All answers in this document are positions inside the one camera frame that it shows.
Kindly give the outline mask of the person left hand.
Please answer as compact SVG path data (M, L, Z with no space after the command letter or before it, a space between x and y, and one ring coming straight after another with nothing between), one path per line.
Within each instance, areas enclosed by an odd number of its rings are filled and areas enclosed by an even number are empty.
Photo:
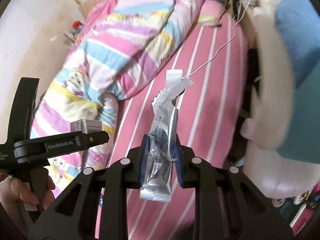
M13 223L21 230L26 231L27 226L18 206L19 202L37 206L39 198L18 178L6 177L1 181L1 204Z

